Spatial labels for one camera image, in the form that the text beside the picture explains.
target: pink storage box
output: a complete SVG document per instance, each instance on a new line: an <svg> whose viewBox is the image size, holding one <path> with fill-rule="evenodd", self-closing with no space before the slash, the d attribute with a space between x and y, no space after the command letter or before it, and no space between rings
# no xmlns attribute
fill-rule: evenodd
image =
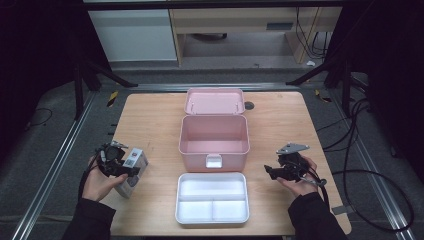
<svg viewBox="0 0 424 240"><path fill-rule="evenodd" d="M243 92L192 88L187 92L179 150L188 172L241 172L250 149Z"/></svg>

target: wooden tabletop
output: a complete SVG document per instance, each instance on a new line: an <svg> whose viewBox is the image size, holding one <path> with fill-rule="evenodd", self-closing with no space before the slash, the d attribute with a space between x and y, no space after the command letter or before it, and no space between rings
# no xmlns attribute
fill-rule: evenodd
<svg viewBox="0 0 424 240"><path fill-rule="evenodd" d="M302 155L317 164L327 180L330 206L342 204L303 97L297 92L245 92L255 107L246 110L250 151L243 174L247 181L250 217L238 227L187 228L175 219L178 178L186 173L178 150L181 121L186 115L185 93L132 94L123 109L114 140L145 151L149 166L130 199L115 190L102 200L117 210L112 235L225 236L294 235L287 209L292 194L270 179L264 165L279 167L276 150L288 142L306 144ZM345 233L351 231L346 214L336 216Z"/></svg>

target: cable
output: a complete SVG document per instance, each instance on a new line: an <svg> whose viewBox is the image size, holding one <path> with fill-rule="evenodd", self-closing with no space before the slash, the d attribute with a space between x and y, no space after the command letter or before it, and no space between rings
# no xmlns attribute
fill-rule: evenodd
<svg viewBox="0 0 424 240"><path fill-rule="evenodd" d="M345 190L345 196L346 196L346 200L348 201L349 205L352 206L352 208L355 210L355 213L358 214L358 216L360 218L362 218L366 223L380 229L383 231L388 231L388 232L402 232L407 230L408 228L410 228L412 226L412 224L414 223L414 219L415 219L415 213L414 213L414 209L412 207L411 202L409 201L406 193L390 178L384 176L383 174L377 173L377 172L373 172L373 171L369 171L369 170L364 170L364 169L349 169L349 170L343 170L343 171L336 171L333 172L333 175L337 175L337 174L346 174L346 173L368 173L368 174L372 174L372 175L377 175L379 177L382 177L383 179L385 179L386 181L388 181L394 188L396 188L396 190L398 190L401 193L401 196L405 199L406 204L408 205L408 210L410 212L410 219L408 224L405 227L402 228L398 228L398 229L391 229L391 228L385 228L385 227L381 227L380 225L377 225L373 222L371 222L370 220L368 220L362 213L360 213L352 204L348 194L347 194L347 190Z"/></svg>
<svg viewBox="0 0 424 240"><path fill-rule="evenodd" d="M44 123L48 122L48 121L50 120L50 118L53 116L53 111L52 111L52 110L50 110L50 109L48 109L48 108L37 108L35 111L40 111L40 110L48 111L48 112L49 112L49 116L47 117L47 119L46 119L46 120L41 121L41 122L39 122L39 123L30 123L30 124L29 124L29 127L34 127L34 126L42 125L42 124L44 124Z"/></svg>
<svg viewBox="0 0 424 240"><path fill-rule="evenodd" d="M345 117L345 118L342 118L342 119L340 119L340 120L337 120L336 122L333 122L333 123L331 123L331 124L329 124L329 125L327 125L327 126L324 126L324 127L318 128L318 129L316 130L316 132L319 132L319 131L321 131L321 130L324 130L324 129L326 129L326 128L329 128L329 127L331 127L331 126L334 126L334 125L336 125L337 123L339 123L339 122L341 122L341 121L343 121L343 120L346 120L346 119L348 119L348 118L347 118L347 117Z"/></svg>
<svg viewBox="0 0 424 240"><path fill-rule="evenodd" d="M349 145L349 146L346 146L344 148L339 148L339 149L324 150L324 152L340 152L340 151L346 150L348 147L353 146L353 144L358 140L358 136L359 136L359 134L356 134L355 139L353 140L352 144Z"/></svg>
<svg viewBox="0 0 424 240"><path fill-rule="evenodd" d="M352 109L354 109L356 106L361 106L362 105L362 103L363 102L365 102L365 101L368 101L366 98L363 98L363 99L361 99L361 100L359 100L358 102L356 102L355 103L355 105L352 107ZM366 107L364 107L364 108L361 108L356 114L355 113L351 113L351 116L352 116L352 122L351 122L351 127L349 128L349 130L345 133L345 135L343 135L339 140L337 140L335 143L333 143L333 144L331 144L331 145L329 145L329 146L326 146L326 147L323 147L322 149L323 150L327 150L327 149L329 149L329 148L331 148L331 147L334 147L334 146L336 146L337 144L339 144L339 143L341 143L343 140L345 140L348 136L349 136L349 134L351 134L351 133L353 133L354 132L354 129L355 128L353 128L352 127L352 125L355 125L356 124L356 118L357 118L357 114L359 114L359 112L361 112L361 111L363 111L363 110L365 110L365 109L368 109L369 108L369 106L366 106Z"/></svg>
<svg viewBox="0 0 424 240"><path fill-rule="evenodd" d="M301 33L303 35L303 39L305 39L305 43L303 43L302 39L299 37L298 28L300 28L300 31L301 31ZM303 46L303 49L305 50L305 52L308 55L308 57L310 59L322 59L322 57L316 57L316 56L312 57L309 54L309 52L312 52L312 51L308 47L308 40L307 40L307 38L305 36L305 32L303 31L302 26L300 25L300 22L299 22L299 7L296 7L296 28L295 29L296 29L296 37L299 40L300 44Z"/></svg>
<svg viewBox="0 0 424 240"><path fill-rule="evenodd" d="M309 171L309 169L308 169L308 173L319 183L318 184L318 187L321 189L322 196L324 198L324 203L327 206L327 208L330 209L330 200L328 199L327 189L325 189L325 184L327 183L327 180L320 179L318 177L317 172L314 169L312 169L312 170L313 170L314 173L312 173L311 171Z"/></svg>
<svg viewBox="0 0 424 240"><path fill-rule="evenodd" d="M312 41L312 53L316 56L321 56L322 58L325 58L326 51L327 51L327 38L328 38L328 32L325 32L325 38L324 38L324 46L323 48L317 48L315 47L316 40L318 38L319 32L315 33L314 40Z"/></svg>
<svg viewBox="0 0 424 240"><path fill-rule="evenodd" d="M351 147L351 145L352 145L352 140L353 140L353 136L354 136L354 134L353 134L353 132L355 131L355 128L357 128L357 126L356 126L356 118L357 118L357 116L358 116L358 114L359 114L359 112L360 111L362 111L363 110L363 108L361 108L361 104L362 104L362 101L363 101L364 99L362 99L361 101L358 101L357 103L355 103L355 105L352 107L352 123L351 123L351 129L352 129L352 131L350 131L351 132L351 135L350 135L350 137L349 137L349 141L348 141L348 147L347 147L347 149L346 149L346 153L345 153L345 159L344 159L344 166L343 166L343 171L337 171L337 172L334 172L333 173L333 175L335 175L335 174L342 174L342 177L343 177L343 191L344 191L344 193L345 193L345 198L346 198L346 201L348 202L348 204L355 210L355 212L356 212L356 214L360 217L360 218L362 218L365 222L367 222L368 224L370 224L371 226L373 226L373 227L375 227L375 228L377 228L377 229L380 229L380 230L383 230L383 231L386 231L386 232L392 232L392 233L397 233L397 232L401 232L401 231L405 231L405 230L407 230L407 229L409 229L411 226L412 226L412 224L413 224L413 222L414 222L414 218L415 218L415 213L414 213L414 210L413 210L413 208L412 208L412 205L411 205L411 203L410 203L410 201L408 200L408 198L407 198L407 196L406 196L406 194L402 191L402 189L398 186L398 185L396 185L391 179L389 179L389 178L387 178L386 176L384 176L384 175L382 175L382 174L380 174L380 173L376 173L376 172L373 172L373 171L368 171L368 170L362 170L362 169L360 169L360 170L358 170L358 169L352 169L352 170L348 170L347 169L347 161L348 161L348 157L349 157L349 151L350 151L350 147ZM402 196L404 197L404 199L406 200L406 203L407 203L407 205L408 205L408 209L409 209L409 212L410 212L410 220L409 220L409 223L406 225L406 226L404 226L404 227L401 227L401 228L398 228L398 229L392 229L392 228L385 228L385 227L382 227L382 226L380 226L380 225L378 225L378 224L375 224L375 223L373 223L373 222L371 222L369 219L367 219L361 212L359 212L356 208L355 208L355 206L353 205L353 203L352 203L352 201L350 200L350 197L349 197L349 194L348 194L348 192L347 192L347 181L346 181L346 175L347 175L347 173L351 173L351 172L361 172L361 173L369 173L369 174L374 174L374 175L378 175L378 176L380 176L380 177L382 177L382 178L384 178L384 179L386 179L388 182L390 182L401 194L402 194Z"/></svg>

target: metal rail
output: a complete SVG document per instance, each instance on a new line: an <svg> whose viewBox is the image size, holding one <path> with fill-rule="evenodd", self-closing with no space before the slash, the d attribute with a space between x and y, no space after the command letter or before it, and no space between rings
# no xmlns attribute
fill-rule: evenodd
<svg viewBox="0 0 424 240"><path fill-rule="evenodd" d="M12 239L13 240L24 240L27 239L29 234L31 233L32 228L34 227L37 218L40 215L40 212L47 201L47 198L62 170L62 167L66 161L66 158L69 155L69 152L72 149L72 146L78 136L79 131L88 115L88 112L91 109L91 104L96 96L95 92L90 92L86 104L84 107L84 111L79 118L79 120L74 121L71 129L68 132L58 154L56 155L46 177L44 178L40 188L37 191L34 199L32 200L30 206L26 210L24 216L19 221L18 226L15 229Z"/></svg>
<svg viewBox="0 0 424 240"><path fill-rule="evenodd" d="M190 88L221 87L240 88L243 91L279 91L298 90L300 86L289 86L285 83L180 83L180 84L139 84L138 87L125 88L121 91L137 92L186 92Z"/></svg>

